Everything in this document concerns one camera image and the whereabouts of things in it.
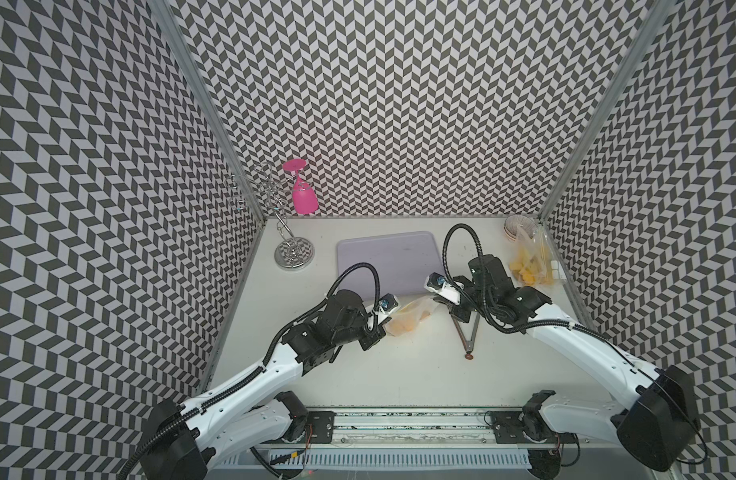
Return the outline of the clear bag with cookies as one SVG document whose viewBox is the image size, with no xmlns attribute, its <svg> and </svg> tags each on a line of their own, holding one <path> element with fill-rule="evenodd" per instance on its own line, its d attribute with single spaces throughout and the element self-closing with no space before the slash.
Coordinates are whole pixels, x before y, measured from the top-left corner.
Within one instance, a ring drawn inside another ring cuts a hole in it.
<svg viewBox="0 0 736 480">
<path fill-rule="evenodd" d="M 394 337 L 412 332 L 421 322 L 430 317 L 438 306 L 439 303 L 430 296 L 413 300 L 391 315 L 384 324 L 385 331 Z"/>
</svg>

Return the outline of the red metal tongs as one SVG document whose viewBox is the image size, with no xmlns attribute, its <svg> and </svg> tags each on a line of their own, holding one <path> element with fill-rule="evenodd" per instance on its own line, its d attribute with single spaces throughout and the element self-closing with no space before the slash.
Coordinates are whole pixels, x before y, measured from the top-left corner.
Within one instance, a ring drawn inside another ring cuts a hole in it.
<svg viewBox="0 0 736 480">
<path fill-rule="evenodd" d="M 465 334 L 465 331 L 462 328 L 462 325 L 463 325 L 462 321 L 460 321 L 454 315 L 451 315 L 451 319 L 456 329 L 456 332 L 458 334 L 458 337 L 462 343 L 462 346 L 464 349 L 464 358 L 469 361 L 473 360 L 474 359 L 473 352 L 474 352 L 475 342 L 476 342 L 479 324 L 481 320 L 481 315 L 477 312 L 474 313 L 474 319 L 470 321 L 471 331 L 469 335 Z"/>
</svg>

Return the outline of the clear resealable bag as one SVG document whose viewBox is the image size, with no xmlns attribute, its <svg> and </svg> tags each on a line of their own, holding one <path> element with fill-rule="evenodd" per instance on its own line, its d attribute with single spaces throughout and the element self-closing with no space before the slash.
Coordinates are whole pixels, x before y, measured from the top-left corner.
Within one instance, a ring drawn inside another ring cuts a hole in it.
<svg viewBox="0 0 736 480">
<path fill-rule="evenodd" d="M 509 263 L 513 276 L 526 286 L 551 285 L 554 277 L 551 252 L 541 233 L 530 236 L 522 227 L 516 230 L 516 253 Z"/>
<path fill-rule="evenodd" d="M 567 281 L 565 269 L 555 254 L 555 248 L 546 229 L 541 226 L 536 237 L 540 263 L 543 267 L 543 285 L 562 284 Z"/>
</svg>

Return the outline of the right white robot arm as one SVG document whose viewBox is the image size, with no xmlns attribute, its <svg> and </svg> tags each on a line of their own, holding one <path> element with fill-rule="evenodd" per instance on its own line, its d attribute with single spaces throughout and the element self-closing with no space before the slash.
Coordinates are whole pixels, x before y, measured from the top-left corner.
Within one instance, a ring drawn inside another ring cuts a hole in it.
<svg viewBox="0 0 736 480">
<path fill-rule="evenodd" d="M 452 226 L 441 257 L 459 231 L 472 239 L 470 275 L 455 277 L 448 268 L 432 281 L 450 305 L 476 313 L 502 335 L 526 335 L 549 346 L 593 378 L 611 401 L 562 400 L 551 389 L 535 393 L 522 410 L 523 435 L 539 443 L 551 434 L 592 437 L 624 448 L 645 467 L 659 472 L 690 464 L 684 455 L 692 442 L 701 449 L 696 464 L 709 458 L 701 434 L 695 381 L 676 365 L 658 367 L 638 358 L 603 334 L 568 315 L 532 286 L 516 287 L 502 261 L 485 254 L 468 224 Z"/>
</svg>

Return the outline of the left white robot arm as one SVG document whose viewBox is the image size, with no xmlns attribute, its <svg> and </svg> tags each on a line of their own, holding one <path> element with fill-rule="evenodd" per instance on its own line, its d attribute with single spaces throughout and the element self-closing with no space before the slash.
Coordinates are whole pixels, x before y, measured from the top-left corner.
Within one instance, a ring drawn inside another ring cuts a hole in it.
<svg viewBox="0 0 736 480">
<path fill-rule="evenodd" d="M 325 298 L 285 324 L 263 358 L 231 379 L 182 403 L 165 400 L 146 420 L 141 439 L 116 476 L 140 466 L 148 479 L 203 479 L 228 458 L 264 442 L 306 435 L 308 410 L 288 385 L 338 357 L 353 342 L 369 350 L 386 335 L 383 324 L 397 310 L 391 295 L 376 293 L 371 308 L 341 284 L 365 269 L 380 285 L 376 268 L 359 262 L 341 273 Z"/>
</svg>

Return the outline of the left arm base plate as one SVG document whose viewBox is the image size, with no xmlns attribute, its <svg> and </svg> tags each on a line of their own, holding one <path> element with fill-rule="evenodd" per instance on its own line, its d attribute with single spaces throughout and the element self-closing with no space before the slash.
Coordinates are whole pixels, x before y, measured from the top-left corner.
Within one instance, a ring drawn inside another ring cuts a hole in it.
<svg viewBox="0 0 736 480">
<path fill-rule="evenodd" d="M 314 410 L 308 413 L 306 439 L 310 444 L 331 444 L 336 413 L 330 410 Z"/>
</svg>

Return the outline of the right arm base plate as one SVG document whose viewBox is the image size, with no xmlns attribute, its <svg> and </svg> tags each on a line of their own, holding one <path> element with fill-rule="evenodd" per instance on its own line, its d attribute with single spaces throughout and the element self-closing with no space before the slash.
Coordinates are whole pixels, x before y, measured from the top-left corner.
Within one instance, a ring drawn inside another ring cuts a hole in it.
<svg viewBox="0 0 736 480">
<path fill-rule="evenodd" d="M 539 445 L 556 448 L 574 444 L 576 435 L 552 431 L 538 414 L 525 415 L 521 410 L 488 412 L 488 424 L 497 444 Z"/>
</svg>

